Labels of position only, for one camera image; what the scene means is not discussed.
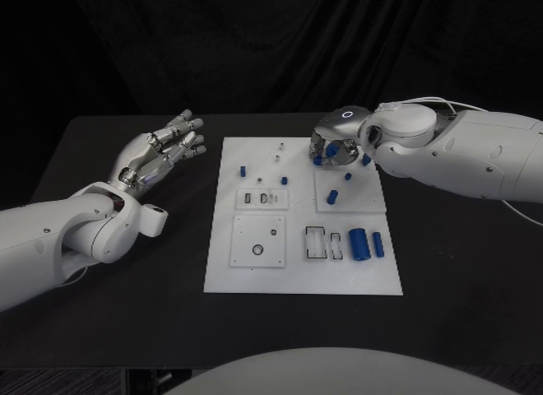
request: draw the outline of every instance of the floor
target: floor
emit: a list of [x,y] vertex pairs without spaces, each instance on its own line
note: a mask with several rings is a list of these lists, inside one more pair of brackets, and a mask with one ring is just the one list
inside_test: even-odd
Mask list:
[[[463,365],[457,369],[526,395],[543,395],[543,366]],[[123,395],[120,369],[13,370],[0,374],[0,395]]]

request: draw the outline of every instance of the robotic hand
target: robotic hand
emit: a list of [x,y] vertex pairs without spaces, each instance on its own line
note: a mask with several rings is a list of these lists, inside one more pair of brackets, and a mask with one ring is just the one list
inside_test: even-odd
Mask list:
[[[453,112],[438,114],[422,102],[447,103]],[[455,113],[453,105],[476,110]],[[543,203],[538,119],[437,97],[383,103],[373,112],[349,106],[319,122],[310,156],[321,155],[323,165],[347,165],[359,156],[358,145],[396,177],[471,198]]]
[[138,233],[160,235],[167,212],[137,199],[179,160],[202,154],[193,130],[202,119],[186,110],[126,146],[108,183],[94,183],[71,198],[0,211],[0,311],[61,286],[75,272],[115,262]]

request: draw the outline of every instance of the white robotic arm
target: white robotic arm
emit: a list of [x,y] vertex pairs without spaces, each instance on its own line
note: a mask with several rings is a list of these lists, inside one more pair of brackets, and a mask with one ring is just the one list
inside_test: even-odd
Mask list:
[[138,233],[160,235],[167,212],[137,201],[175,163],[202,154],[203,136],[186,110],[166,128],[126,146],[108,183],[71,198],[0,211],[0,311],[61,286],[82,268],[115,262]]
[[443,115],[408,101],[375,112],[345,107],[330,113],[316,127],[311,156],[339,139],[326,165],[350,163],[356,143],[391,175],[471,198],[543,203],[543,122],[484,110]]

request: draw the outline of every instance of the black table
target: black table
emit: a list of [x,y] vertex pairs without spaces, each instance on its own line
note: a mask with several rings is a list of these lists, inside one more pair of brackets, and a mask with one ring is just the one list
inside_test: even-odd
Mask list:
[[[144,196],[170,218],[121,261],[0,313],[0,368],[209,368],[346,346],[445,364],[543,365],[543,229],[500,202],[381,172],[405,296],[205,294],[225,136],[310,136],[323,114],[206,115],[208,153]],[[107,180],[124,144],[172,117],[77,118],[33,202]],[[532,209],[543,220],[543,206]]]

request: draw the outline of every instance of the black curtain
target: black curtain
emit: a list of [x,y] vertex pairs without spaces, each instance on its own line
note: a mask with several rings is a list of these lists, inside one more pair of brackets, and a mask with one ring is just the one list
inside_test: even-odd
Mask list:
[[438,95],[543,119],[543,2],[64,0],[6,7],[0,207],[28,200],[78,115],[332,111]]

